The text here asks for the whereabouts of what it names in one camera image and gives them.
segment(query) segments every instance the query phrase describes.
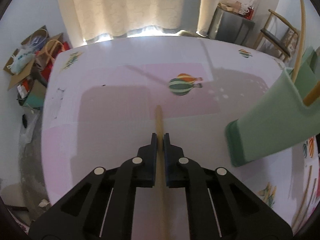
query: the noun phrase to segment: table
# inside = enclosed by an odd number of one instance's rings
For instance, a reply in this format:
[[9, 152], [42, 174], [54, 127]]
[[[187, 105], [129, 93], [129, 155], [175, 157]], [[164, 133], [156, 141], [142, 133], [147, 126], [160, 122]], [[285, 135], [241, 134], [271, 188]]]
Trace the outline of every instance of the table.
[[[224, 137], [225, 126], [257, 102], [282, 67], [264, 53], [193, 37], [116, 39], [59, 54], [47, 89], [42, 131], [51, 204], [94, 168], [115, 168], [136, 156], [139, 147], [150, 143], [154, 110], [160, 104], [164, 131], [186, 157], [204, 168], [227, 168], [297, 230], [316, 204], [315, 138], [313, 144], [304, 142], [235, 168]], [[181, 73], [198, 78], [195, 84], [202, 88], [174, 95], [168, 82]], [[299, 211], [309, 173], [306, 201]], [[132, 239], [159, 236], [154, 194], [153, 189], [137, 189]], [[184, 190], [170, 189], [169, 202], [172, 238], [189, 239]]]

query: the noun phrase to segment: green utensil holder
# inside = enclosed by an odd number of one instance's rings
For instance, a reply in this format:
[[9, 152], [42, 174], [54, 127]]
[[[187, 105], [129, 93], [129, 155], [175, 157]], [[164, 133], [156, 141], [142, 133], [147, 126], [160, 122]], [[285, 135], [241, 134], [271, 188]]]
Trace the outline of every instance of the green utensil holder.
[[311, 106], [303, 103], [317, 78], [307, 64], [301, 66], [295, 84], [290, 75], [291, 70], [285, 68], [253, 108], [227, 125], [234, 166], [277, 153], [320, 132], [320, 100]]

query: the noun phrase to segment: bag handle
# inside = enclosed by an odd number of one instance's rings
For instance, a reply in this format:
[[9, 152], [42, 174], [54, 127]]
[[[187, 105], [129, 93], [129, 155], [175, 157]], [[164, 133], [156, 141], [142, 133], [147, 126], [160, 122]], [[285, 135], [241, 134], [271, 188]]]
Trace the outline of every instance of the bag handle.
[[301, 4], [301, 35], [300, 35], [299, 49], [297, 53], [297, 60], [294, 65], [293, 73], [291, 77], [293, 84], [296, 82], [298, 72], [301, 66], [303, 49], [304, 49], [304, 40], [306, 37], [306, 8], [304, 6], [304, 0], [300, 0], [300, 4]]
[[[52, 48], [50, 49], [50, 52], [49, 52], [49, 51], [48, 51], [48, 44], [49, 44], [50, 42], [52, 42], [52, 41], [55, 41], [55, 43], [54, 43], [54, 45], [52, 46]], [[44, 52], [45, 52], [45, 53], [47, 54], [47, 56], [48, 56], [48, 59], [47, 59], [47, 61], [46, 61], [46, 65], [49, 63], [50, 60], [51, 60], [52, 63], [54, 64], [55, 59], [52, 57], [52, 53], [54, 52], [54, 50], [56, 49], [56, 47], [57, 47], [58, 45], [61, 46], [61, 50], [62, 50], [62, 51], [66, 51], [65, 48], [64, 48], [64, 46], [63, 46], [63, 44], [62, 44], [60, 41], [58, 41], [58, 40], [50, 40], [50, 41], [48, 41], [47, 44], [45, 45], [45, 47], [44, 47]]]

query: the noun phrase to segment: curtain fold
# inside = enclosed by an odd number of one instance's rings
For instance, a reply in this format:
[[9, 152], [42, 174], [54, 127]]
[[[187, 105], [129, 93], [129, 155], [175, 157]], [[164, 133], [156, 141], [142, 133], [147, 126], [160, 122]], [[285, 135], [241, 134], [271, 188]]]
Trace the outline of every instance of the curtain fold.
[[58, 0], [74, 47], [101, 34], [123, 36], [146, 26], [202, 33], [219, 0]]

